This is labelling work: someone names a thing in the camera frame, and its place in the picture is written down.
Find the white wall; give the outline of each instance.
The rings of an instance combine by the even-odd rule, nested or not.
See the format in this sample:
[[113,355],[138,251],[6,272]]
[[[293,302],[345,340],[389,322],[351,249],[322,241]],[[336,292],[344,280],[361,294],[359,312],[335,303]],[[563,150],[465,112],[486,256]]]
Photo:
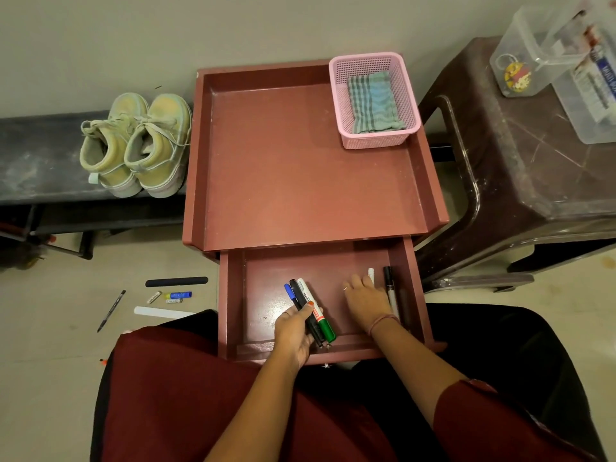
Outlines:
[[190,100],[197,68],[383,50],[404,54],[420,99],[530,1],[556,0],[3,0],[0,117],[105,109],[126,91]]

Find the green marker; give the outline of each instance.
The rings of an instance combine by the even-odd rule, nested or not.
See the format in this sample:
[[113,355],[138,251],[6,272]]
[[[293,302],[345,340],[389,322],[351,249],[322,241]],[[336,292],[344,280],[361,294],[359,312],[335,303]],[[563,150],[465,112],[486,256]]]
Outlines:
[[321,328],[321,332],[325,336],[325,340],[327,340],[329,343],[332,343],[333,341],[336,340],[336,333],[329,325],[329,321],[325,319],[325,316],[323,316],[323,314],[321,313],[319,304],[312,296],[312,293],[310,292],[310,290],[308,290],[308,286],[306,285],[306,282],[304,282],[304,279],[300,278],[300,279],[297,279],[297,285],[299,285],[299,289],[301,290],[302,295],[304,295],[304,298],[306,299],[306,301],[307,302],[311,301],[312,303],[314,303],[314,310],[312,311],[312,314],[317,319],[317,323],[319,324],[319,327]]

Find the open drawer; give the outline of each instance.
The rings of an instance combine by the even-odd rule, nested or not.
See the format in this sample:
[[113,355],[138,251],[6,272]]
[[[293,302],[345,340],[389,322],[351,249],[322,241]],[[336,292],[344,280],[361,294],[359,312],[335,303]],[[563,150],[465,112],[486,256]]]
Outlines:
[[415,252],[410,237],[338,241],[282,248],[233,249],[220,253],[218,355],[237,362],[262,362],[273,348],[273,324],[293,306],[284,284],[303,278],[338,335],[330,348],[313,344],[307,364],[364,360],[381,356],[351,318],[342,283],[373,267],[384,287],[382,268],[394,271],[403,325],[428,347],[434,343]]

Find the bracelet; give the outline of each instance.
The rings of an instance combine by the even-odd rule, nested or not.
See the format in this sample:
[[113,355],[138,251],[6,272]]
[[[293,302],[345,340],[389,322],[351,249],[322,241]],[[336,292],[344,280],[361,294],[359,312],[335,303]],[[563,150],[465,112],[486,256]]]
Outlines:
[[372,321],[372,324],[370,325],[370,327],[368,328],[368,332],[366,333],[366,334],[368,334],[368,337],[372,337],[372,329],[374,329],[374,326],[379,324],[383,319],[387,319],[387,318],[395,319],[398,324],[401,324],[400,320],[398,319],[398,317],[395,314],[384,314],[384,315],[381,315],[378,318],[376,318],[374,321]]

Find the floor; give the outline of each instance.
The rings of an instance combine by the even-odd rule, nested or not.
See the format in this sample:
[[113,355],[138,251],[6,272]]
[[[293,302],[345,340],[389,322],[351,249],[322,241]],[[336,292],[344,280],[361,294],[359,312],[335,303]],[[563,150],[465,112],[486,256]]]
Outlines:
[[[71,245],[73,236],[60,237]],[[163,320],[133,314],[151,278],[204,275],[193,297],[171,309],[215,307],[217,266],[181,244],[181,227],[132,230],[97,241],[91,261],[49,252],[26,271],[0,273],[0,459],[83,461],[89,453],[98,382],[118,336]],[[608,456],[616,458],[616,251],[536,276],[510,293],[429,293],[433,303],[510,304],[543,315],[586,389]],[[100,321],[126,295],[100,333]],[[161,307],[159,299],[155,304]]]

